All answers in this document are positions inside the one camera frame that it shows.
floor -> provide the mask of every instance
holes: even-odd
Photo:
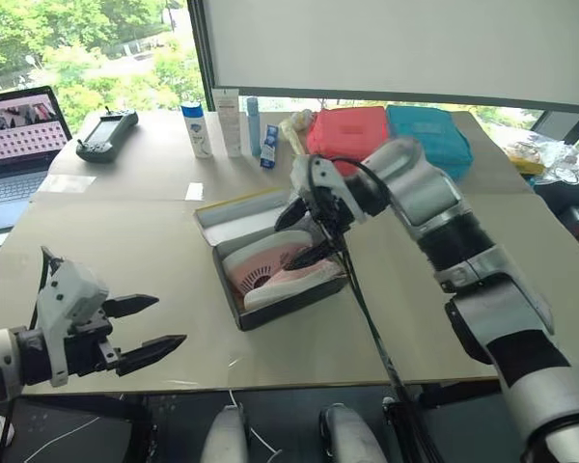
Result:
[[[251,426],[283,453],[274,463],[325,461],[317,429],[319,410],[342,402],[361,414],[391,462],[399,462],[394,434],[384,423],[381,400],[385,387],[325,388],[236,392]],[[154,395],[149,405],[158,425],[153,461],[199,461],[208,428],[216,414],[230,403],[227,392]],[[448,405],[426,414],[433,439],[447,463],[516,463],[521,443],[500,395]],[[98,419],[49,445],[37,449],[95,417],[71,411],[41,408],[19,400],[15,407],[15,438],[6,462],[122,462],[130,424]],[[270,452],[257,440],[251,461],[265,463]]]

white cable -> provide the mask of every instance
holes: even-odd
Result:
[[[234,407],[237,407],[238,404],[237,404],[237,402],[235,401],[234,393],[232,392],[231,389],[228,389],[228,392],[230,393],[230,399],[232,400],[232,404],[234,405]],[[272,452],[272,455],[270,456],[270,458],[268,458],[268,461],[267,461],[266,463],[270,463],[273,458],[275,458],[277,455],[280,455],[280,454],[283,452],[281,449],[275,450],[272,446],[270,446],[270,444],[268,444],[268,443],[263,439],[263,437],[262,437],[260,434],[258,434],[255,429],[253,429],[253,427],[251,427],[250,429],[251,429],[251,432],[253,433],[253,435],[254,435],[255,437],[257,437],[258,440],[259,440],[262,444],[264,444],[264,446],[265,446],[267,449],[269,449],[269,450]]]
[[[23,463],[29,463],[30,460],[32,460],[35,456],[37,456],[39,453],[41,453],[44,449],[48,448],[49,446],[51,446],[52,444],[54,444],[55,442],[58,442],[59,440],[70,436],[71,434],[83,429],[84,427],[87,427],[89,425],[91,425],[93,422],[97,421],[99,419],[99,417],[93,418],[91,419],[89,422],[85,422],[84,424],[82,424],[79,427],[76,427],[75,429],[73,429],[73,431],[69,431],[66,432],[65,434],[63,434],[62,436],[58,436],[55,439],[52,439],[51,441],[49,441],[47,444],[45,444],[44,446],[42,446],[40,449],[38,449],[37,451],[35,451],[32,455],[30,455],[28,458],[26,458],[25,460],[23,460]]]

laptop keyboard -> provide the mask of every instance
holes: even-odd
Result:
[[[45,176],[13,177],[0,181],[0,203],[19,200],[33,195],[41,185]]]

laptop screen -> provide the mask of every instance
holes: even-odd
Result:
[[[48,167],[69,139],[48,87],[0,95],[0,174]]]

blue bottle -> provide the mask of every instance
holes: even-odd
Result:
[[[247,98],[247,121],[249,122],[249,142],[251,154],[260,157],[262,154],[262,138],[260,137],[260,107],[255,96]]]

